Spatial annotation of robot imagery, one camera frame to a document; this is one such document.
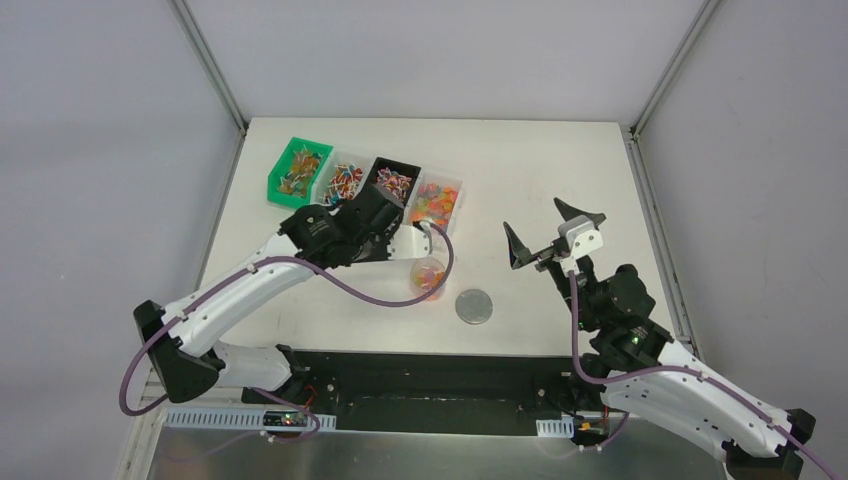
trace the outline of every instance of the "white tabletop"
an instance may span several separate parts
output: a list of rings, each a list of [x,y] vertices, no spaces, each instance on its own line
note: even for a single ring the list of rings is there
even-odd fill
[[[595,252],[599,278],[632,263],[657,306],[651,318],[672,331],[648,229],[619,126],[614,123],[479,120],[256,118],[230,187],[204,281],[246,258],[291,210],[266,200],[268,172],[292,136],[371,152],[424,168],[447,168],[465,181],[452,233],[457,261],[442,297],[403,309],[348,296],[321,278],[266,303],[222,340],[295,349],[494,355],[571,354],[569,311],[547,273],[509,267],[502,223],[531,250],[547,246],[562,223],[558,196],[603,212],[606,247]],[[366,293],[411,298],[410,261],[354,265],[335,273]],[[456,315],[468,288],[486,291],[494,313],[481,325]],[[589,350],[583,335],[581,352]]]

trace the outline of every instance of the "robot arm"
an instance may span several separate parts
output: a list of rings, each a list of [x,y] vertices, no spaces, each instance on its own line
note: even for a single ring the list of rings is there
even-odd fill
[[[139,305],[133,316],[145,342],[173,319],[148,350],[170,401],[192,400],[213,386],[282,386],[294,363],[286,350],[218,339],[260,305],[320,270],[428,255],[429,235],[401,225],[402,215],[403,205],[375,185],[340,206],[301,207],[264,245],[209,285],[164,307],[150,300]]]
[[[656,301],[636,268],[622,265],[599,281],[589,253],[603,246],[603,214],[577,210],[559,199],[563,223],[551,246],[530,254],[504,224],[512,268],[546,270],[572,309],[572,352],[579,330],[597,332],[597,353],[575,358],[567,380],[572,410],[610,408],[640,416],[726,462],[737,479],[798,478],[797,447],[812,436],[815,418],[782,410],[725,380],[649,319]]]

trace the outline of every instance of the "white wall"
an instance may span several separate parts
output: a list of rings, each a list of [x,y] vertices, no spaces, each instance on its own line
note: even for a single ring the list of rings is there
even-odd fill
[[[843,475],[846,25],[844,0],[725,2],[641,142],[707,360],[815,415]]]
[[[248,117],[631,124],[701,1],[189,3]]]
[[[0,477],[111,478],[132,309],[193,285],[237,134],[164,0],[0,5]]]

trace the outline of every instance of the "small colorful objects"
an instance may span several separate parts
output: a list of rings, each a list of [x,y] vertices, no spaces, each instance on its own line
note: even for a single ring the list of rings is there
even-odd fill
[[[412,177],[401,175],[390,168],[381,168],[377,171],[377,185],[386,187],[398,200],[405,202],[412,188]]]
[[[433,257],[425,257],[415,261],[409,272],[412,282],[412,290],[416,295],[423,295],[432,290],[445,276],[445,266]],[[444,288],[440,288],[427,300],[435,300],[442,295]]]
[[[459,191],[451,187],[442,187],[435,183],[422,185],[409,214],[410,222],[432,220],[440,227],[447,227]]]
[[[284,177],[280,178],[278,190],[286,195],[306,198],[309,194],[309,182],[318,171],[321,160],[323,157],[320,153],[313,153],[306,147],[295,152],[291,168]]]
[[[324,205],[335,205],[341,200],[350,200],[356,195],[356,187],[362,181],[362,169],[343,163],[336,166],[336,172],[324,192]]]

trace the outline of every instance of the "silver disc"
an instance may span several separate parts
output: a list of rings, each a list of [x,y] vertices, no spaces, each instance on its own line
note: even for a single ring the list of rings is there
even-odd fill
[[[483,290],[472,288],[456,297],[456,314],[463,322],[478,325],[492,317],[492,297]]]

